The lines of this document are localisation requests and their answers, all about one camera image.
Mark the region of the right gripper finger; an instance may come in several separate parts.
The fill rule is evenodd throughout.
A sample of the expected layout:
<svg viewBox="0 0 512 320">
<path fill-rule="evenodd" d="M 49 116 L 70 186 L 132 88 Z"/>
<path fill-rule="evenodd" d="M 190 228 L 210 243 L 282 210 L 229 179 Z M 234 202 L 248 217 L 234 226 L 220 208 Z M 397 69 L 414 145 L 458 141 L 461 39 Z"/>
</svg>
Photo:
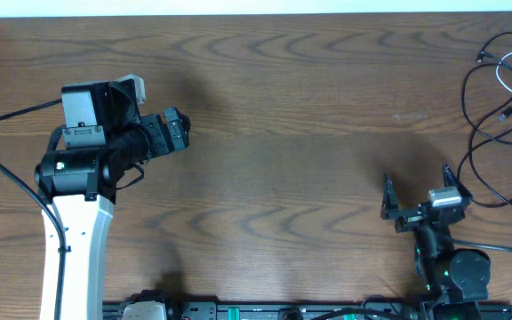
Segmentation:
<svg viewBox="0 0 512 320">
<path fill-rule="evenodd" d="M 392 180 L 390 179 L 390 176 L 385 173 L 380 217 L 383 220 L 395 220 L 400 216 L 400 213 L 400 204 L 396 196 Z"/>
<path fill-rule="evenodd" d="M 472 199 L 472 194 L 468 189 L 460 182 L 452 168 L 448 164 L 442 164 L 442 174 L 444 179 L 444 185 L 446 187 L 455 187 L 463 199 Z"/>
</svg>

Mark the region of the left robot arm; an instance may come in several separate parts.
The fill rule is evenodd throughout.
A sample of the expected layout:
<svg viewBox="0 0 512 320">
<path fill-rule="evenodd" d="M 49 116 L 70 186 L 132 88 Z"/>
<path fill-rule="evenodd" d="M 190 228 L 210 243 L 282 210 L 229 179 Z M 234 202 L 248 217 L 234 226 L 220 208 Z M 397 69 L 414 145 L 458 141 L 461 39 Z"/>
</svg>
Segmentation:
<svg viewBox="0 0 512 320">
<path fill-rule="evenodd" d="M 142 116 L 142 78 L 67 84 L 65 123 L 36 166 L 45 231 L 42 319 L 100 319 L 104 264 L 118 182 L 151 159 L 189 145 L 189 119 L 176 108 Z"/>
</svg>

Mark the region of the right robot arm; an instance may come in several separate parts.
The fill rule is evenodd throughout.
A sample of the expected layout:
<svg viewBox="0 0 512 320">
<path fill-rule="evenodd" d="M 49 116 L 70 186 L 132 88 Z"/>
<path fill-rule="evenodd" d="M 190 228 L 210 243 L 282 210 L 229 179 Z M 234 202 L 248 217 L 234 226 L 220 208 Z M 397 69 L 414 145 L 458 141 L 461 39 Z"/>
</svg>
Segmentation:
<svg viewBox="0 0 512 320">
<path fill-rule="evenodd" d="M 397 233 L 411 232 L 416 244 L 416 266 L 431 293 L 431 308 L 473 303 L 488 298 L 491 278 L 489 256 L 477 249 L 457 249 L 450 226 L 465 219 L 473 199 L 449 165 L 442 166 L 444 186 L 428 192 L 415 207 L 400 207 L 389 175 L 384 176 L 380 216 L 395 222 Z"/>
</svg>

